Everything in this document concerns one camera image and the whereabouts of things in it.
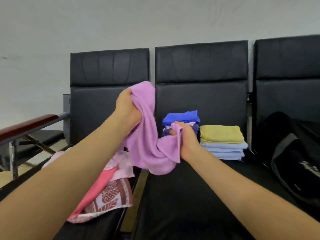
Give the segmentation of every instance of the armrest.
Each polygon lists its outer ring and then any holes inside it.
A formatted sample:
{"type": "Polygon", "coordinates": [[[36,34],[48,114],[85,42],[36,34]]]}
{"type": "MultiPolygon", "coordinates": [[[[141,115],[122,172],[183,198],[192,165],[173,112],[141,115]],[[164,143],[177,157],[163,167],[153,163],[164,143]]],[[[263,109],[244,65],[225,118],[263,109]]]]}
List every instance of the armrest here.
{"type": "Polygon", "coordinates": [[[4,129],[0,129],[0,142],[7,140],[11,137],[18,136],[22,133],[28,132],[32,129],[35,129],[39,126],[45,125],[57,119],[59,119],[58,115],[46,114],[44,116],[40,116],[35,119],[22,122],[20,124],[16,124],[4,129]]]}

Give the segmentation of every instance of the forearm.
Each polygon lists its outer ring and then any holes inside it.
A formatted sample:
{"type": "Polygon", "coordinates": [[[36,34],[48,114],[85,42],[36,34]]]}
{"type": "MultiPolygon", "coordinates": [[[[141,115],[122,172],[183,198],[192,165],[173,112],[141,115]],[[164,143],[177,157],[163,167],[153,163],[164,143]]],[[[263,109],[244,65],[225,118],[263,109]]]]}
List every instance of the forearm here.
{"type": "Polygon", "coordinates": [[[317,239],[320,224],[199,147],[187,160],[257,239],[317,239]]]}
{"type": "Polygon", "coordinates": [[[113,113],[0,203],[1,239],[52,239],[134,124],[113,113]]]}

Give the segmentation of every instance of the person's left arm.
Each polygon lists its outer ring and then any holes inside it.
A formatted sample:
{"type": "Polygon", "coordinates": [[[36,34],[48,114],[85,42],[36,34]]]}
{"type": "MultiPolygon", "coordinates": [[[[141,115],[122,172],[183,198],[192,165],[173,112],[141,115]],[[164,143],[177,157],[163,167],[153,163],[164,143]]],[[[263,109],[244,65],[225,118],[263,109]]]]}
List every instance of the person's left arm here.
{"type": "Polygon", "coordinates": [[[0,202],[1,239],[52,239],[141,120],[131,90],[94,132],[0,202]]]}

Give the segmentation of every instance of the person's left hand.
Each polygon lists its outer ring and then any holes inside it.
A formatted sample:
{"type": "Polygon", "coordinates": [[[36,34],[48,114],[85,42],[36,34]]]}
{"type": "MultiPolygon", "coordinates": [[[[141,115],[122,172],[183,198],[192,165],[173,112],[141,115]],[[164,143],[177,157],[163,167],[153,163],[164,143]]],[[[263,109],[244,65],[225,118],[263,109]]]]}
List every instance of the person's left hand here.
{"type": "Polygon", "coordinates": [[[142,113],[134,106],[131,92],[131,89],[127,88],[120,93],[115,104],[115,113],[134,126],[142,119],[142,113]]]}

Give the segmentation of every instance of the gray wall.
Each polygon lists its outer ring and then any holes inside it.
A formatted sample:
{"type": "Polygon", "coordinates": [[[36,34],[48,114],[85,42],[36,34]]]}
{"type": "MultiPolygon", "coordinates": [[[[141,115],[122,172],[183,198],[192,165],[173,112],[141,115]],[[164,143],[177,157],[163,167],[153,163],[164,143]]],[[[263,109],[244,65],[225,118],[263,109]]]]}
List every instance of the gray wall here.
{"type": "Polygon", "coordinates": [[[320,0],[0,0],[0,128],[62,112],[70,52],[319,33],[320,0]]]}

